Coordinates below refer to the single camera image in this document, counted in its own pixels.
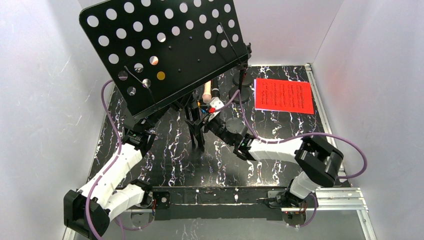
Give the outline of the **red sheet music page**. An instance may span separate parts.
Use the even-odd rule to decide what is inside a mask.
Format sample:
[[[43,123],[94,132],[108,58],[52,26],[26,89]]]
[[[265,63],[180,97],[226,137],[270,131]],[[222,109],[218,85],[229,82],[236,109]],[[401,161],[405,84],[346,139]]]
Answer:
[[[314,114],[309,82],[256,78],[256,110]]]

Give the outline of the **black desktop microphone stand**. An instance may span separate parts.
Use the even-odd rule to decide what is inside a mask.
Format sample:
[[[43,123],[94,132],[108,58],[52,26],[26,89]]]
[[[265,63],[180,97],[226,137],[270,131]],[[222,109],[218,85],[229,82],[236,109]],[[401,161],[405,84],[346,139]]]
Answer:
[[[235,74],[232,77],[232,82],[234,84],[234,86],[229,90],[228,92],[228,98],[231,99],[235,93],[236,90],[239,89],[239,83],[240,83],[240,76],[238,74]],[[253,79],[250,75],[246,75],[242,81],[241,84],[241,90],[239,93],[239,97],[236,96],[234,98],[234,100],[232,101],[235,104],[239,104],[239,103],[247,103],[250,99],[250,97],[252,96],[252,90],[251,90],[251,86],[253,83]]]

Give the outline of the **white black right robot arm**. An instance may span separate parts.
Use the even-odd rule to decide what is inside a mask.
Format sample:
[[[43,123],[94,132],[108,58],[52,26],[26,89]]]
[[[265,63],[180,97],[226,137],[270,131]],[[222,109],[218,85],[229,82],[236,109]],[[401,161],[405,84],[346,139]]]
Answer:
[[[300,174],[284,191],[263,199],[269,208],[301,207],[317,189],[333,187],[344,159],[343,153],[320,135],[265,143],[250,134],[239,118],[224,121],[218,116],[206,116],[185,122],[194,137],[201,139],[204,133],[212,132],[244,161],[275,160],[299,165]]]

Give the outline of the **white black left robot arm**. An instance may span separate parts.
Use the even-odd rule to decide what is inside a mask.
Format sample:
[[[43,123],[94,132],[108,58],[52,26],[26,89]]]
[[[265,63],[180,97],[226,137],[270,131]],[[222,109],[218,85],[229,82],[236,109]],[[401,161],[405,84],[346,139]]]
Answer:
[[[106,164],[85,185],[69,190],[63,198],[63,222],[67,228],[89,240],[100,240],[110,223],[129,208],[146,203],[151,185],[133,180],[123,189],[118,185],[150,150],[154,125],[143,120],[125,128],[118,136],[118,148]]]

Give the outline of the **black tripod music stand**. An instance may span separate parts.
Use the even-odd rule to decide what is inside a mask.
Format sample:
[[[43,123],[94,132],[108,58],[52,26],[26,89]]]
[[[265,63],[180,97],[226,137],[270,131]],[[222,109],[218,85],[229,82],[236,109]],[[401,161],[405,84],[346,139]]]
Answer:
[[[78,20],[136,120],[251,54],[232,0],[106,0]]]

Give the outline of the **pink microphone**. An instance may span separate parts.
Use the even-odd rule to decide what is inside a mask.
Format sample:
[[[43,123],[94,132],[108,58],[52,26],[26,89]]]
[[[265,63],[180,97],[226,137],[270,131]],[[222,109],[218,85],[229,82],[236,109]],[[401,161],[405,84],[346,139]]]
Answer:
[[[205,104],[209,104],[212,100],[211,86],[212,86],[211,80],[204,84],[202,100]]]

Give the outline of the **black handheld microphone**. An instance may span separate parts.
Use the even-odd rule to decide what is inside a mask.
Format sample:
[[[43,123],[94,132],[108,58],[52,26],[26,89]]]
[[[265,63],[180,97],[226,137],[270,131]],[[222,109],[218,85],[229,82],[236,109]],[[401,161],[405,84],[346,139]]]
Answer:
[[[211,80],[211,97],[212,98],[220,97],[219,81],[217,77]]]

